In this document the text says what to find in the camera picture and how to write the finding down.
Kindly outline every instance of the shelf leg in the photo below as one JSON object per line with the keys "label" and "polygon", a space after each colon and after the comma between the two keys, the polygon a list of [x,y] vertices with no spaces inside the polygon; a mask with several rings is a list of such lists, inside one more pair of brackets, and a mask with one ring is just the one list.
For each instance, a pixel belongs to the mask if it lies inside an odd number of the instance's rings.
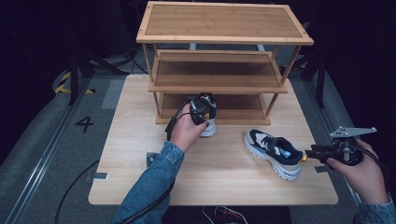
{"label": "shelf leg", "polygon": [[272,98],[272,100],[271,100],[271,103],[268,105],[267,111],[265,111],[265,117],[266,117],[266,118],[268,118],[268,116],[270,115],[270,112],[271,112],[271,110],[272,110],[272,107],[273,107],[274,104],[275,104],[275,101],[276,101],[278,95],[279,95],[279,93],[275,93],[274,96],[273,96],[273,98]]}
{"label": "shelf leg", "polygon": [[282,79],[280,80],[280,83],[285,84],[286,78],[288,78],[289,72],[291,68],[293,67],[294,61],[296,60],[296,57],[298,55],[298,52],[300,52],[301,46],[296,46],[294,48],[294,52],[290,56],[290,60],[288,63],[288,66],[285,69],[285,72],[282,74]]}
{"label": "shelf leg", "polygon": [[275,56],[276,56],[278,50],[279,50],[279,45],[275,45],[275,48],[273,49],[273,53],[271,56],[272,61],[275,59]]}
{"label": "shelf leg", "polygon": [[157,93],[154,92],[152,93],[154,96],[154,101],[155,101],[155,107],[157,108],[157,117],[160,116],[160,107],[158,106],[158,97],[157,97]]}
{"label": "shelf leg", "polygon": [[150,62],[149,62],[149,49],[148,49],[148,44],[143,44],[143,51],[145,51],[146,64],[148,65],[149,81],[150,81],[150,82],[153,82],[153,81],[154,81],[154,78],[152,77],[151,64],[150,64]]}
{"label": "shelf leg", "polygon": [[153,44],[153,45],[154,45],[155,58],[158,58],[158,46],[157,44]]}

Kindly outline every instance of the black device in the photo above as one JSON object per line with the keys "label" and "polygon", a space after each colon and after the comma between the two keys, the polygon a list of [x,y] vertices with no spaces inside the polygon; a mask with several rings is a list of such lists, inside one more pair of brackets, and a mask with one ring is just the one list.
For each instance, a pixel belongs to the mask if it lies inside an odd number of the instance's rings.
{"label": "black device", "polygon": [[198,96],[189,96],[187,101],[178,109],[176,114],[171,118],[166,126],[165,132],[167,133],[166,139],[171,139],[172,131],[176,125],[177,120],[186,114],[180,114],[180,111],[186,104],[191,104],[190,113],[191,119],[195,125],[200,125],[208,119],[211,107],[214,107],[215,99],[211,93],[201,93]]}
{"label": "black device", "polygon": [[375,132],[376,128],[361,129],[339,127],[330,134],[332,138],[331,145],[311,145],[312,150],[306,150],[305,153],[308,158],[317,159],[323,164],[328,164],[327,159],[334,158],[343,164],[354,166],[363,160],[362,153],[367,154],[378,162],[378,158],[372,152],[359,147],[355,137],[361,134]]}

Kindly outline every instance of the shelf board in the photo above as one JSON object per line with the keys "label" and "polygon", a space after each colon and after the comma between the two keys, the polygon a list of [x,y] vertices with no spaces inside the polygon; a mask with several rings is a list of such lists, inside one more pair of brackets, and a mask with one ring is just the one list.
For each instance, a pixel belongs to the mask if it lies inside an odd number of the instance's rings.
{"label": "shelf board", "polygon": [[137,43],[313,45],[289,6],[148,2]]}
{"label": "shelf board", "polygon": [[[156,123],[167,124],[190,94],[160,93],[160,115]],[[217,124],[270,125],[265,117],[266,105],[262,94],[214,95],[217,100]]]}
{"label": "shelf board", "polygon": [[287,93],[271,52],[159,49],[150,92]]}

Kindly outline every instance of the floor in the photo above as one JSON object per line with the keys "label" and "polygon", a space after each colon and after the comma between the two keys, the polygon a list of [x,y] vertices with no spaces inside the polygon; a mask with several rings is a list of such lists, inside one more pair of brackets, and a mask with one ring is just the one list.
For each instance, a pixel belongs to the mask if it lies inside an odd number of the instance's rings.
{"label": "floor", "polygon": [[[257,50],[256,46],[197,45],[197,48]],[[290,48],[282,47],[276,57],[278,65],[286,64],[289,55]],[[107,60],[114,63],[122,58]],[[138,49],[134,60],[119,69],[144,74],[143,50]],[[314,99],[315,78],[301,81],[300,72],[293,70],[290,82],[316,143],[327,144],[330,132],[338,126],[353,127],[353,123],[329,76],[326,76],[324,109],[321,109]],[[63,76],[60,74],[54,81],[54,89]],[[60,92],[36,116],[0,167],[1,223],[109,222],[117,206],[91,205],[88,195],[124,79],[125,76],[111,74],[106,69],[96,69],[92,78],[80,78],[84,93],[72,106],[68,105],[70,94]],[[292,206],[291,223],[351,223],[357,209],[354,198],[342,176],[331,171],[329,175],[339,203]]]}

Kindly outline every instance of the human hand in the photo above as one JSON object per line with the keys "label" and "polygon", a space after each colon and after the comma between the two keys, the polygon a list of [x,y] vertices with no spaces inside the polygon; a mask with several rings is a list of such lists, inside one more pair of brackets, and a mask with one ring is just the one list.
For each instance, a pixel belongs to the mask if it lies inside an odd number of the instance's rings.
{"label": "human hand", "polygon": [[191,119],[190,107],[190,104],[186,104],[179,113],[170,139],[170,141],[177,145],[183,152],[189,150],[207,127],[207,122],[200,125],[194,124]]}
{"label": "human hand", "polygon": [[[357,139],[359,147],[375,154],[372,147]],[[363,161],[355,166],[348,166],[333,158],[327,163],[346,178],[349,186],[359,194],[363,203],[388,203],[388,194],[385,189],[384,176],[378,164],[363,153]]]}

